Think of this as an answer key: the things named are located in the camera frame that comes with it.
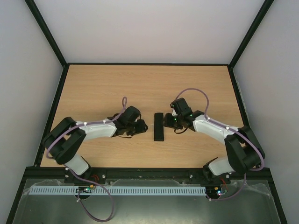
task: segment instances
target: black and white robotic arm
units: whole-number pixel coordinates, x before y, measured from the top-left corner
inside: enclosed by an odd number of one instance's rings
[[[245,174],[261,162],[256,151],[238,133],[249,139],[265,158],[258,140],[248,126],[242,128],[229,126],[211,119],[201,111],[193,112],[183,98],[173,101],[171,108],[172,113],[167,113],[164,117],[165,127],[176,130],[189,128],[195,132],[207,134],[226,146],[227,156],[215,158],[204,166],[206,179],[212,180],[223,173]]]
[[[44,139],[43,145],[49,149],[52,159],[58,164],[64,165],[73,170],[77,175],[86,172],[90,165],[81,157],[77,151],[82,142],[101,138],[115,137],[123,134],[134,136],[148,130],[144,120],[141,119],[141,113],[133,106],[128,107],[118,119],[112,120],[117,116],[109,117],[102,121],[81,122],[74,121],[71,117],[64,118]],[[72,130],[62,137],[67,130]]]

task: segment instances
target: light wood board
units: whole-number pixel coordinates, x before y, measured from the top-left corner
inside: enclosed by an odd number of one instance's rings
[[[243,126],[226,66],[71,65],[53,126],[64,117],[96,121],[118,113],[123,96],[138,108],[149,129],[131,139],[99,138],[83,142],[78,153],[92,167],[199,168],[226,155],[225,146],[188,130],[175,134],[164,128],[164,142],[154,141],[154,113],[171,112],[170,103],[185,88],[199,88],[210,99],[208,115],[223,123]],[[187,91],[193,111],[204,111],[205,97]],[[59,166],[43,158],[42,167]]]

